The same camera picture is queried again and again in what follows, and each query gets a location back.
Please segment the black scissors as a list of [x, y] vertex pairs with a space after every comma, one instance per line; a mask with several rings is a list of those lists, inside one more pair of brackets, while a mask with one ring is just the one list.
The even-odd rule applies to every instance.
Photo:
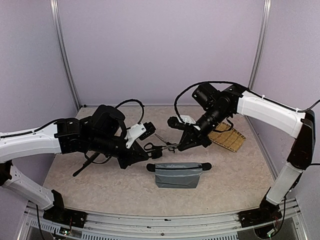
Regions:
[[170, 151], [170, 152], [173, 152], [173, 153], [176, 152], [176, 148], [178, 146], [176, 143], [171, 143], [171, 142], [165, 140], [163, 137], [161, 137], [157, 133], [155, 133], [154, 135], [165, 144], [165, 147], [162, 148], [163, 150], [168, 149], [168, 151]]
[[174, 147], [176, 147], [176, 144], [166, 144], [166, 145], [154, 145], [152, 142], [148, 142], [143, 149], [146, 152], [150, 152], [150, 151], [157, 151], [157, 150], [166, 150], [166, 149], [172, 149]]

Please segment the grey zip pouch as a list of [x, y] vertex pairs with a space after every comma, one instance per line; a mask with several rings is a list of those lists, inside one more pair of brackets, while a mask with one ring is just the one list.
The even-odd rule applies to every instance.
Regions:
[[168, 162], [148, 163], [146, 169], [154, 173], [155, 183], [159, 188], [195, 189], [204, 171], [209, 171], [209, 162]]

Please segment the black comb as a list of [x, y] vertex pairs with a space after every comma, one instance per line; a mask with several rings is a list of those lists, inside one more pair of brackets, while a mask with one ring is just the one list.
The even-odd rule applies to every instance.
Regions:
[[94, 162], [94, 160], [100, 155], [100, 153], [95, 152], [91, 156], [88, 156], [86, 153], [84, 154], [85, 162], [82, 164], [82, 167], [75, 171], [72, 176], [76, 177], [79, 173], [81, 173], [85, 168], [87, 168], [90, 164]]

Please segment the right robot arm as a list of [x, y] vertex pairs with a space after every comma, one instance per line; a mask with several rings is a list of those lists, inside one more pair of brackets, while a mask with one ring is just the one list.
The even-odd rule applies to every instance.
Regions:
[[167, 124], [183, 131], [178, 144], [181, 152], [198, 146], [208, 147], [211, 144], [209, 134], [236, 114], [264, 122], [292, 137], [294, 143], [286, 164], [255, 212], [260, 222], [266, 222], [275, 214], [275, 207], [298, 183], [302, 173], [312, 165], [316, 143], [315, 113], [311, 107], [305, 110], [293, 108], [235, 82], [228, 81], [224, 90], [216, 89], [214, 84], [214, 81], [193, 84], [192, 97], [204, 110], [198, 120], [180, 115], [177, 103], [182, 95], [179, 94], [173, 104], [176, 115], [170, 117]]

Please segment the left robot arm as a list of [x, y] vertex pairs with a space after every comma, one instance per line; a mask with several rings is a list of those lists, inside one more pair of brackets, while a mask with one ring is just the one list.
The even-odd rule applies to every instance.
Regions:
[[70, 218], [62, 195], [44, 188], [22, 174], [12, 163], [14, 159], [41, 154], [95, 152], [117, 158], [119, 167], [127, 167], [149, 159], [137, 140], [152, 135], [152, 122], [125, 124], [125, 115], [116, 107], [99, 105], [88, 117], [55, 119], [39, 128], [0, 135], [0, 185], [49, 211], [63, 223]]

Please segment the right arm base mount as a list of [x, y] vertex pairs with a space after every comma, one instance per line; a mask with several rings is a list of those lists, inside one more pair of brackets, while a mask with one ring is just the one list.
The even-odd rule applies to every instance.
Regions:
[[281, 219], [283, 217], [279, 204], [272, 204], [266, 200], [266, 197], [262, 199], [259, 207], [243, 210], [238, 213], [238, 218], [242, 228], [251, 227], [275, 221], [276, 218]]

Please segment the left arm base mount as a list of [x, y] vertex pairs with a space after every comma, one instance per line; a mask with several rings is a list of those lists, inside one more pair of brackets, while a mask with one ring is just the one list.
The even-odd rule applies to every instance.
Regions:
[[66, 208], [62, 195], [54, 189], [51, 192], [53, 206], [45, 210], [42, 217], [54, 223], [83, 229], [88, 214], [84, 211]]

